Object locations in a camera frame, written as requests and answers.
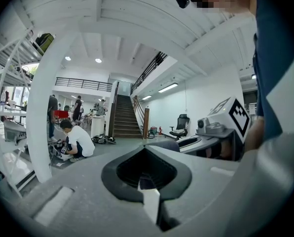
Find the ceiling light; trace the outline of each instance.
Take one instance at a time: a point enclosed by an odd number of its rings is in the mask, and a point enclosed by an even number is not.
[[[162,93],[162,92],[167,91],[168,89],[172,89],[172,88],[177,87],[177,86],[178,86],[178,84],[177,84],[177,83],[174,83],[174,84],[169,85],[168,87],[166,87],[166,88],[164,88],[164,89],[162,89],[162,90],[160,90],[160,91],[158,91],[158,92],[159,92],[159,93]]]
[[[148,99],[148,98],[150,98],[151,96],[147,96],[147,97],[144,97],[142,100],[146,100],[146,99]]]

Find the crouching man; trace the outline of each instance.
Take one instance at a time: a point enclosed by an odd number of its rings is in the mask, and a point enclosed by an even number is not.
[[[66,147],[67,154],[73,155],[71,162],[76,162],[86,157],[92,156],[95,146],[93,145],[89,134],[80,126],[73,126],[65,119],[60,123],[60,127],[67,134]]]

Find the wooden stair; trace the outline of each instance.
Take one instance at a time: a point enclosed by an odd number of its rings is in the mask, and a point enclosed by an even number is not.
[[[138,126],[130,97],[117,95],[114,121],[115,138],[140,138],[142,133]]]

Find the white pillar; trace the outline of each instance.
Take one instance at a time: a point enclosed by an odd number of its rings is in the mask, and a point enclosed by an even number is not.
[[[57,71],[76,36],[77,32],[64,32],[55,38],[38,66],[29,95],[28,147],[34,171],[41,183],[52,177],[46,132],[48,100],[55,84]]]

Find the ceiling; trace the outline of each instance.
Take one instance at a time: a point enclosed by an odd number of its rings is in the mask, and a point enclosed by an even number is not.
[[[67,55],[80,64],[119,61],[136,69],[136,76],[159,50],[181,64],[165,80],[205,76],[233,63],[243,90],[256,89],[248,79],[257,30],[249,14],[182,10],[175,0],[14,0],[0,19],[0,47],[30,26],[35,36],[79,31]],[[133,75],[133,70],[118,73]]]
[[[102,99],[102,96],[95,96],[95,95],[88,95],[88,94],[80,94],[80,93],[66,93],[62,91],[53,91],[55,94],[58,94],[60,96],[66,97],[71,100],[76,100],[76,98],[72,96],[81,96],[81,100],[88,103],[99,103],[99,99]],[[109,103],[110,98],[106,98],[106,103]]]

